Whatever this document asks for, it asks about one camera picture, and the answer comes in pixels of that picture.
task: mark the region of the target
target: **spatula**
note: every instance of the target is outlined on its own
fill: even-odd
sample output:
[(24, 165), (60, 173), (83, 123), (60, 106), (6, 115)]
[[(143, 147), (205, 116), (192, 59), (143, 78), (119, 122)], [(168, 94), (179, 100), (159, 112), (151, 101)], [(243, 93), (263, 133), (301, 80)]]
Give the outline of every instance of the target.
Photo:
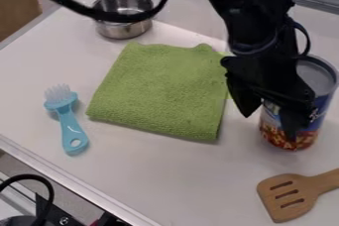
[(320, 194), (336, 188), (339, 169), (316, 176), (277, 175), (260, 182), (257, 191), (272, 219), (285, 222), (307, 213)]

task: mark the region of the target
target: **can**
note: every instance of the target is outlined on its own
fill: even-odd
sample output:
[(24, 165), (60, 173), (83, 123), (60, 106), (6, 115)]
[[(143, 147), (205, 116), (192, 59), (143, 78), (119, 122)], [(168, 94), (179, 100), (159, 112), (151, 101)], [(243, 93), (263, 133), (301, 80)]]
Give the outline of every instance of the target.
[(315, 92), (311, 122), (306, 129), (296, 133), (296, 141), (290, 141), (284, 134), (278, 105), (265, 100), (260, 118), (260, 132), (264, 140), (284, 150), (296, 151), (310, 147), (316, 141), (326, 116), (333, 94), (338, 86), (336, 68), (317, 56), (307, 56), (298, 61), (297, 74)]

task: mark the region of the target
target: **stainless steel bowl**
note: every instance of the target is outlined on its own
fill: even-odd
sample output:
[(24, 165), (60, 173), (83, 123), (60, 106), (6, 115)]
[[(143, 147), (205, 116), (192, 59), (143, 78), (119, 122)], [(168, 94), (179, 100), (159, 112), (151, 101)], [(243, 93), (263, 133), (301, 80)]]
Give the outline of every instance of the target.
[[(152, 0), (97, 0), (93, 8), (120, 14), (137, 14), (153, 9)], [(142, 35), (152, 27), (152, 20), (138, 23), (110, 23), (96, 21), (96, 30), (111, 39), (131, 39)]]

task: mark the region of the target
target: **black object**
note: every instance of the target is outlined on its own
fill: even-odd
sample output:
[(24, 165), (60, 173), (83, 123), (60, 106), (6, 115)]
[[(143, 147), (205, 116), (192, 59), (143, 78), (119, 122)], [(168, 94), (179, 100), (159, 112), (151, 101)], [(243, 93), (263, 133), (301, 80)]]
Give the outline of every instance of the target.
[(48, 180), (44, 177), (34, 174), (21, 174), (8, 178), (0, 184), (0, 192), (3, 191), (7, 186), (13, 182), (20, 180), (35, 180), (43, 183), (49, 191), (49, 200), (46, 202), (44, 208), (42, 208), (41, 213), (37, 216), (15, 216), (8, 218), (2, 222), (2, 226), (54, 226), (50, 222), (46, 221), (46, 217), (49, 214), (53, 201), (55, 198), (55, 192)]
[(97, 222), (97, 226), (132, 226), (131, 224), (124, 222), (117, 216), (110, 214), (108, 212), (104, 212), (99, 221)]
[[(44, 208), (48, 202), (36, 193), (37, 202), (37, 216), (44, 213)], [(64, 212), (62, 209), (52, 205), (51, 210), (45, 216), (45, 219), (52, 223), (54, 226), (84, 226), (84, 224), (75, 220), (70, 214)]]
[[(74, 12), (95, 20), (116, 23), (139, 22), (160, 12), (168, 0), (153, 10), (135, 15), (104, 12), (73, 0), (54, 0)], [(297, 60), (307, 56), (310, 40), (306, 30), (287, 14), (292, 0), (209, 0), (224, 20), (229, 46), (237, 57), (222, 60), (227, 82), (245, 117), (269, 100), (281, 108), (282, 128), (294, 141), (295, 133), (307, 127), (314, 109), (314, 91), (297, 75)], [(307, 38), (303, 53), (297, 49), (295, 30)]]

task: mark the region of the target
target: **spatula handle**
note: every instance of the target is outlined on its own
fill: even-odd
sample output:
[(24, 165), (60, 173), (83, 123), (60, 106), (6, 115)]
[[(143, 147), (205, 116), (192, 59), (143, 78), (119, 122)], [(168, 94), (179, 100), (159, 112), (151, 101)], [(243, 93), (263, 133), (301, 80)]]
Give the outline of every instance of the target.
[(311, 180), (319, 194), (339, 188), (339, 169), (312, 176)]

